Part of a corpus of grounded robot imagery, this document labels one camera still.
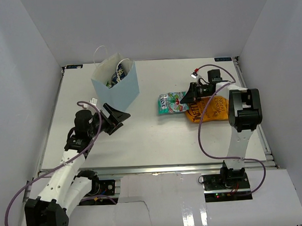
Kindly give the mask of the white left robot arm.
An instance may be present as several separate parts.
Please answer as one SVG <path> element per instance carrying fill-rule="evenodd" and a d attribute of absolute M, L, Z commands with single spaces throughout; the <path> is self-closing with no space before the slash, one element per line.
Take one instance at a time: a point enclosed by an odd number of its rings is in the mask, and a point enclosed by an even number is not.
<path fill-rule="evenodd" d="M 80 171 L 94 142 L 101 132 L 113 134 L 130 118 L 130 114 L 103 105 L 103 114 L 91 102 L 79 101 L 78 105 L 92 107 L 95 112 L 83 108 L 75 114 L 74 126 L 67 134 L 60 166 L 51 172 L 51 178 L 36 198 L 25 204 L 27 226 L 68 226 L 75 207 L 86 196 L 99 195 L 100 183 L 93 170 Z"/>

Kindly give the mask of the teal Fox's mint candy bag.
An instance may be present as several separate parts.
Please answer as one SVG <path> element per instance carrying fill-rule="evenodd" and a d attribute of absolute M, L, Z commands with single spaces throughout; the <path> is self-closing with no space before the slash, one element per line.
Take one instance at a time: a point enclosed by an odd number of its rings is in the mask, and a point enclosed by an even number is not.
<path fill-rule="evenodd" d="M 158 113 L 159 114 L 177 114 L 188 111 L 189 106 L 186 103 L 181 103 L 182 98 L 186 92 L 169 92 L 161 94 L 158 97 Z"/>

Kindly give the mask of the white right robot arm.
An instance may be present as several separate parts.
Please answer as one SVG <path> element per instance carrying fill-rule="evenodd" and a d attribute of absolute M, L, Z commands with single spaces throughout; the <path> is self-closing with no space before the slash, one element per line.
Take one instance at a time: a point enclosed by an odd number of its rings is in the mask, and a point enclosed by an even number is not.
<path fill-rule="evenodd" d="M 202 152 L 211 159 L 223 160 L 220 168 L 220 183 L 226 189 L 231 189 L 244 180 L 246 175 L 244 162 L 259 160 L 246 158 L 249 140 L 262 121 L 259 90 L 237 86 L 235 78 L 226 81 L 220 71 L 228 72 L 224 68 L 214 65 L 214 69 L 207 72 L 208 82 L 199 84 L 191 82 L 188 92 L 181 99 L 182 104 L 194 104 L 203 97 L 209 97 L 202 111 L 198 128 L 198 143 Z M 228 122 L 231 125 L 231 138 L 226 157 L 211 156 L 201 145 L 201 123 L 209 104 L 213 98 L 219 96 L 228 100 Z"/>

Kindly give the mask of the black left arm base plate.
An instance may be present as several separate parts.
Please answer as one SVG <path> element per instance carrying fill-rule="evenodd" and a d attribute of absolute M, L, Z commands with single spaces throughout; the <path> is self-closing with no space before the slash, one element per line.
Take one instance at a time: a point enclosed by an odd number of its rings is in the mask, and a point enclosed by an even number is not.
<path fill-rule="evenodd" d="M 115 194 L 116 183 L 115 180 L 100 180 L 98 181 L 97 195 L 112 196 Z"/>

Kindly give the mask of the blue Kettle chips bag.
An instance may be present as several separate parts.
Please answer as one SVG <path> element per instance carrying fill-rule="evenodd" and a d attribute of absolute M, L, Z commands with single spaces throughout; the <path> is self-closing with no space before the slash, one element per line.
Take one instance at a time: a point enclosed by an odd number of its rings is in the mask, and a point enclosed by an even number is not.
<path fill-rule="evenodd" d="M 115 73 L 112 75 L 111 77 L 111 85 L 114 86 L 116 84 L 118 84 L 122 79 L 124 79 L 126 76 L 125 74 L 125 70 L 122 67 L 122 64 L 118 65 L 118 69 L 115 71 Z"/>

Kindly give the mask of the green Fox's candy bag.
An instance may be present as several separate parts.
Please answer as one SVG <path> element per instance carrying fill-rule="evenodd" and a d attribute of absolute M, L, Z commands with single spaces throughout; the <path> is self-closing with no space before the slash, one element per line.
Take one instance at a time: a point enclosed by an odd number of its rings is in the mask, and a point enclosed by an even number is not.
<path fill-rule="evenodd" d="M 106 87 L 109 88 L 109 89 L 112 88 L 112 83 L 107 82 Z"/>

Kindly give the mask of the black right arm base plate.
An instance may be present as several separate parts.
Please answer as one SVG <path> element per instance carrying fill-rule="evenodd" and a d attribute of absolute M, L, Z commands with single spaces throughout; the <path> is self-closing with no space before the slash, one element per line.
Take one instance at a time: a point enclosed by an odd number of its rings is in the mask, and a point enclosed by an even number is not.
<path fill-rule="evenodd" d="M 205 174 L 201 176 L 198 181 L 203 184 L 205 191 L 217 191 L 217 190 L 250 190 L 250 183 L 246 176 L 239 179 L 227 179 L 223 180 L 220 174 Z"/>

